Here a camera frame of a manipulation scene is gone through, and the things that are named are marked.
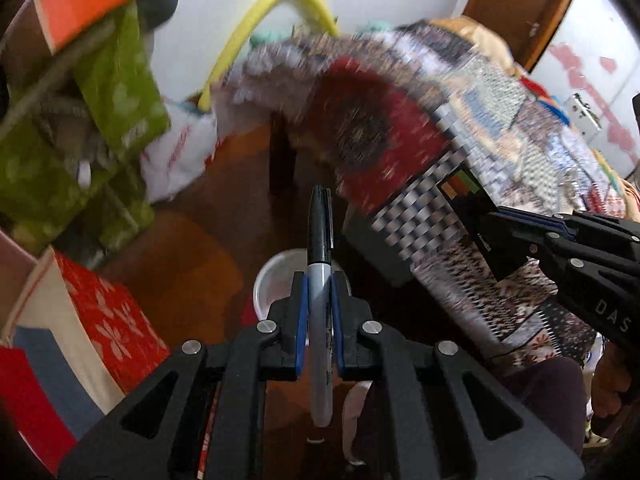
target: patchwork blanket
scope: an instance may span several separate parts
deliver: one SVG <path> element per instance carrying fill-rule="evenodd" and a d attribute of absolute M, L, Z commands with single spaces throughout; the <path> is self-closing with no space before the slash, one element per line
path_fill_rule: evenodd
<path fill-rule="evenodd" d="M 417 22 L 266 44 L 225 85 L 236 101 L 285 115 L 293 143 L 333 165 L 338 192 L 494 364 L 583 361 L 595 333 L 555 302 L 537 263 L 497 283 L 437 187 L 465 163 L 497 205 L 624 217 L 617 186 L 580 135 L 520 79 Z"/>

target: black card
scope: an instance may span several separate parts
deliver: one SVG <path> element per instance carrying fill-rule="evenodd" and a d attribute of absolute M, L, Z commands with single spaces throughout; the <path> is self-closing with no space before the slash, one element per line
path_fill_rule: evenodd
<path fill-rule="evenodd" d="M 465 164 L 458 166 L 437 186 L 473 238 L 497 281 L 500 282 L 527 263 L 526 256 L 515 256 L 503 248 L 494 249 L 482 237 L 479 232 L 480 218 L 487 213 L 497 212 L 498 209 Z"/>

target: person's hand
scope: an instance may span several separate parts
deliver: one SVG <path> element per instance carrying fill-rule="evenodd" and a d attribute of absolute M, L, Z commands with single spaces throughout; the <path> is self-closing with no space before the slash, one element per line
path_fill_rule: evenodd
<path fill-rule="evenodd" d="M 599 417 L 615 415 L 622 408 L 620 392 L 631 386 L 631 375 L 625 367 L 623 352 L 613 343 L 607 343 L 591 383 L 591 407 Z"/>

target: door frame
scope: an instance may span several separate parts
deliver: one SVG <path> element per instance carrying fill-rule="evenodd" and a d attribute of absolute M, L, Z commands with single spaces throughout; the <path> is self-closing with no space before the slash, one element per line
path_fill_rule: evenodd
<path fill-rule="evenodd" d="M 471 8 L 475 1 L 476 0 L 468 0 L 463 14 L 466 14 L 466 10 Z M 530 42 L 522 56 L 524 60 L 523 68 L 527 72 L 533 70 L 540 57 L 544 54 L 556 30 L 558 30 L 571 1 L 572 0 L 549 0 L 546 4 L 542 12 L 542 18 L 540 19 L 540 30 L 534 38 L 535 41 Z"/>

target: white plastic bag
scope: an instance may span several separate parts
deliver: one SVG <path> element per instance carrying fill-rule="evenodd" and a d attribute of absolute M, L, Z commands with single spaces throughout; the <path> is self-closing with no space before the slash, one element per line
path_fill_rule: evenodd
<path fill-rule="evenodd" d="M 140 155 L 150 203 L 171 199 L 203 174 L 218 142 L 215 115 L 201 114 L 188 104 L 164 104 L 171 128 Z"/>

